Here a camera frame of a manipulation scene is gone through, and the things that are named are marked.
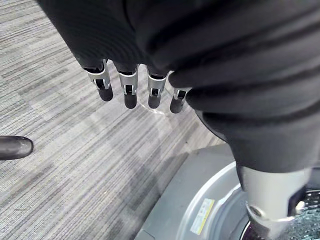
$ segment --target black fingertip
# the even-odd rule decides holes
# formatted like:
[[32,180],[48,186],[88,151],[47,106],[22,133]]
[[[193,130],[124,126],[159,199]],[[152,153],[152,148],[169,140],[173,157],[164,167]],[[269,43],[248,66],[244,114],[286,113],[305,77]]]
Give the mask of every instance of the black fingertip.
[[137,95],[130,93],[124,95],[124,104],[128,109],[134,109],[137,105]]
[[109,102],[114,97],[114,92],[112,91],[111,85],[108,89],[104,89],[104,88],[99,89],[98,92],[99,92],[100,98],[105,102]]
[[183,106],[184,106],[184,102],[182,99],[175,99],[174,97],[172,97],[171,104],[170,104],[170,111],[173,114],[180,113]]
[[160,105],[160,100],[161,100],[160,96],[159,97],[157,97],[157,96],[149,96],[149,99],[148,99],[149,107],[152,108],[152,109],[156,109]]

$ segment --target gray carpet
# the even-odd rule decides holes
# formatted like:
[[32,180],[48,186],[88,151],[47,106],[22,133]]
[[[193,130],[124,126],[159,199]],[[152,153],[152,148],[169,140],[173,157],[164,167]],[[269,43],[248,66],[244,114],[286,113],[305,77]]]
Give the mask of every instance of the gray carpet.
[[144,66],[135,109],[112,62],[101,101],[33,1],[2,0],[0,22],[0,135],[35,144],[0,162],[0,239],[133,239],[188,153],[221,141],[190,107],[169,112],[168,84],[151,110]]

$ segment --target metal bracket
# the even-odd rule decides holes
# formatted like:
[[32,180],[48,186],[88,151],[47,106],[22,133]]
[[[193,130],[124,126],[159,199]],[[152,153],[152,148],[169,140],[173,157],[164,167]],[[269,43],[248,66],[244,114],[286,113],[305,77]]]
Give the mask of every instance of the metal bracket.
[[100,87],[97,85],[97,80],[101,79],[103,81],[103,87],[104,89],[110,88],[110,76],[109,71],[107,67],[107,61],[103,60],[103,69],[99,73],[92,73],[86,70],[88,73],[88,76],[90,78],[90,81],[95,85],[95,87],[100,90]]
[[121,87],[123,90],[123,93],[127,95],[127,90],[126,86],[131,86],[132,87],[132,95],[137,94],[137,88],[138,88],[138,68],[136,72],[132,75],[125,75],[121,72],[119,72],[119,78],[120,78],[120,83]]
[[185,88],[175,88],[174,89],[174,94],[173,94],[173,98],[175,100],[178,100],[178,99],[182,99],[182,101],[185,101],[186,100],[186,95],[187,95],[187,92],[191,90],[191,87],[185,87]]
[[148,92],[149,96],[152,97],[153,95],[153,89],[157,89],[157,97],[160,98],[162,92],[165,89],[165,84],[166,84],[167,76],[165,76],[162,79],[156,79],[153,78],[148,74]]

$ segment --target reflective surface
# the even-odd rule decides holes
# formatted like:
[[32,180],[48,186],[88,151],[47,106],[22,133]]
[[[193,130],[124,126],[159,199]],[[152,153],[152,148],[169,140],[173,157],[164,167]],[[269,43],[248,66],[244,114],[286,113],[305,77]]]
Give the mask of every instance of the reflective surface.
[[[298,215],[277,240],[320,239],[320,190],[308,191],[303,213]],[[263,240],[247,226],[241,240]]]

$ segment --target robotic finger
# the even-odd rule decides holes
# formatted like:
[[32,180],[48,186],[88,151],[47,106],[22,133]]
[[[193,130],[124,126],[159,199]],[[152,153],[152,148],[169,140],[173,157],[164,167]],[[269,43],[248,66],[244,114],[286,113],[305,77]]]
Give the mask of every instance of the robotic finger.
[[110,76],[107,67],[107,61],[104,59],[97,68],[84,68],[88,73],[90,81],[95,85],[101,99],[109,102],[114,94],[110,84]]
[[160,105],[161,95],[164,91],[167,73],[161,73],[152,67],[147,67],[148,72],[148,105],[152,109],[156,109]]

